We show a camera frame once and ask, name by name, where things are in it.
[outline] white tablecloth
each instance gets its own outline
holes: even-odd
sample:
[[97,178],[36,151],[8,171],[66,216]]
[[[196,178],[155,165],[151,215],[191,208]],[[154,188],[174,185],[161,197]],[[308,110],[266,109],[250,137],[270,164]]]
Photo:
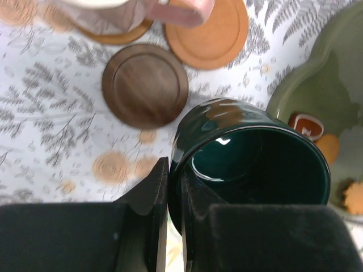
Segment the white tablecloth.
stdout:
[[[235,97],[265,109],[283,77],[307,60],[322,26],[349,1],[246,0],[250,31],[223,69],[188,72],[181,116],[139,131],[109,112],[102,71],[122,46],[95,43],[54,8],[0,0],[0,203],[112,201],[169,156],[180,119],[211,97]],[[136,43],[168,48],[162,25]],[[168,229],[167,271],[183,271],[180,236]],[[363,253],[363,228],[348,224]]]

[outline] wooden coaster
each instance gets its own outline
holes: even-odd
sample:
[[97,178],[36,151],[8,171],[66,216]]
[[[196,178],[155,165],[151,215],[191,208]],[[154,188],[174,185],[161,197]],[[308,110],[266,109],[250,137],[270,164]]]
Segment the wooden coaster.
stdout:
[[93,33],[84,30],[77,26],[75,27],[81,31],[84,35],[102,44],[120,45],[128,44],[134,40],[137,40],[149,30],[154,21],[144,20],[139,26],[131,30],[130,32],[119,34],[119,35],[94,35]]
[[188,99],[188,78],[170,52],[150,44],[117,52],[102,77],[104,99],[122,122],[156,129],[172,122]]
[[[182,6],[178,0],[170,5]],[[166,37],[176,56],[203,70],[227,65],[242,50],[248,34],[247,10],[242,0],[216,0],[207,22],[192,29],[166,25]]]

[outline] table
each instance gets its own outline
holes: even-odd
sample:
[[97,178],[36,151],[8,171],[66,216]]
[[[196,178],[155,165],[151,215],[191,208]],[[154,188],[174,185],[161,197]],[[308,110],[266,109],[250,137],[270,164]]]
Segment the table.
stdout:
[[[140,131],[115,119],[100,91],[102,71],[122,46],[92,42],[35,0],[0,0],[0,203],[119,198],[170,155],[176,126],[195,105],[227,96],[265,109],[322,26],[350,2],[246,0],[250,31],[240,55],[214,71],[185,66],[191,94],[183,113]],[[157,22],[136,42],[168,48]],[[347,224],[363,256],[363,227]],[[167,271],[183,271],[170,221]]]

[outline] biscuit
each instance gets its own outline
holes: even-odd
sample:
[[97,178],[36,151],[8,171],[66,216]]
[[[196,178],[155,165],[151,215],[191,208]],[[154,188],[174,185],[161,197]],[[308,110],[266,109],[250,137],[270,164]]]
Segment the biscuit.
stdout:
[[353,182],[344,191],[344,206],[353,215],[363,215],[363,182]]
[[334,134],[325,134],[315,142],[316,146],[323,153],[329,166],[331,166],[339,154],[339,139]]

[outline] mug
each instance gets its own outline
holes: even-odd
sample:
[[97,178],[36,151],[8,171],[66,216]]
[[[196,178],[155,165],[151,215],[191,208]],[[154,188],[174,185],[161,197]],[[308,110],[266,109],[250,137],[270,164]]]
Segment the mug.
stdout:
[[196,106],[178,126],[168,208],[179,231],[186,169],[228,203],[325,205],[330,192],[329,166],[312,141],[265,111],[228,98]]
[[143,20],[158,20],[192,28],[206,22],[214,0],[181,0],[184,5],[163,5],[158,0],[53,0],[79,28],[93,35],[127,33]]

